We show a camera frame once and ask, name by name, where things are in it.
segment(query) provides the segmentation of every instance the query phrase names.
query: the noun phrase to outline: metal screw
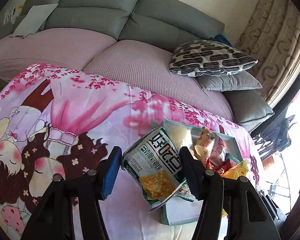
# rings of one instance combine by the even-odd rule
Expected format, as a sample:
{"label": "metal screw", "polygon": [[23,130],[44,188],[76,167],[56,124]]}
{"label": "metal screw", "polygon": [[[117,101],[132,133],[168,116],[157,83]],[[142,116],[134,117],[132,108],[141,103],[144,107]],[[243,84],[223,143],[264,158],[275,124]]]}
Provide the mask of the metal screw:
{"label": "metal screw", "polygon": [[89,170],[88,171],[88,175],[89,176],[94,176],[94,175],[96,175],[97,174],[97,171],[96,170]]}
{"label": "metal screw", "polygon": [[214,175],[214,171],[213,170],[206,170],[206,174],[208,176],[213,176]]}
{"label": "metal screw", "polygon": [[247,177],[245,177],[245,176],[241,176],[241,177],[240,177],[240,180],[241,180],[242,182],[247,182],[247,181],[248,181]]}
{"label": "metal screw", "polygon": [[61,175],[59,175],[59,174],[55,174],[55,175],[53,176],[53,181],[55,181],[55,182],[60,182],[61,179],[62,179],[62,177],[61,177]]}

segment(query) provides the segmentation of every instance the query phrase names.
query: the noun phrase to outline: sofa backrest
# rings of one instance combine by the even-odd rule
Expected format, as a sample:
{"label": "sofa backrest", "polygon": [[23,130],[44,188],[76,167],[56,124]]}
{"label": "sofa backrest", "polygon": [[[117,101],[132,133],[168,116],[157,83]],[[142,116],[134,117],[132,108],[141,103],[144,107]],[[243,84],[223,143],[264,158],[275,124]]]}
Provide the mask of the sofa backrest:
{"label": "sofa backrest", "polygon": [[222,34],[224,24],[178,0],[26,0],[15,28],[34,5],[58,3],[44,29],[81,28],[173,52],[180,44]]}

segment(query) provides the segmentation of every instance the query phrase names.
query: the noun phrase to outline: patterned pillow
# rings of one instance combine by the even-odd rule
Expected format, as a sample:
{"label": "patterned pillow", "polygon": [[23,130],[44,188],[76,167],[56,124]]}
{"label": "patterned pillow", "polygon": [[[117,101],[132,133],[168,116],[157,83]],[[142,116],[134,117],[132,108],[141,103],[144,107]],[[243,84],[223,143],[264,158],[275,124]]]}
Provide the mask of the patterned pillow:
{"label": "patterned pillow", "polygon": [[252,68],[257,62],[221,42],[197,40],[184,43],[174,51],[169,71],[190,77],[227,76]]}

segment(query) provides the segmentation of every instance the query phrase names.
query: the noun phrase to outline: pink sofa cover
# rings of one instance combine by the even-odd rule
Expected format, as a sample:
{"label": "pink sofa cover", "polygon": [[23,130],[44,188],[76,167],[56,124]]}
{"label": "pink sofa cover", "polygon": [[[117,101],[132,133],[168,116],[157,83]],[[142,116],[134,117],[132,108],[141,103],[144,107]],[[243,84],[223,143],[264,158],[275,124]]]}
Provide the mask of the pink sofa cover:
{"label": "pink sofa cover", "polygon": [[[11,42],[9,51],[3,40]],[[0,78],[9,81],[40,62],[82,70],[96,54],[116,42],[108,35],[75,28],[48,29],[25,39],[5,37],[0,40]]]}
{"label": "pink sofa cover", "polygon": [[224,95],[202,91],[193,77],[170,73],[171,59],[172,53],[168,51],[125,40],[96,55],[83,71],[157,92],[232,121],[232,111]]}
{"label": "pink sofa cover", "polygon": [[55,28],[25,39],[0,40],[0,79],[10,81],[31,64],[48,63],[100,74],[196,106],[233,121],[221,92],[202,91],[196,79],[170,73],[172,53],[94,31]]}

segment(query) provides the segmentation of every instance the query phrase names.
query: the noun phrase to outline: curtain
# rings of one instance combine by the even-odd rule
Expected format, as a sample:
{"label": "curtain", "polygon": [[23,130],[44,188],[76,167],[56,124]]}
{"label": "curtain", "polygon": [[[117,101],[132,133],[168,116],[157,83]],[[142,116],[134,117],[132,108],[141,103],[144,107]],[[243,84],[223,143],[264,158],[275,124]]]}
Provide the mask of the curtain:
{"label": "curtain", "polygon": [[236,48],[258,59],[248,70],[271,103],[300,68],[300,13],[291,0],[259,0]]}

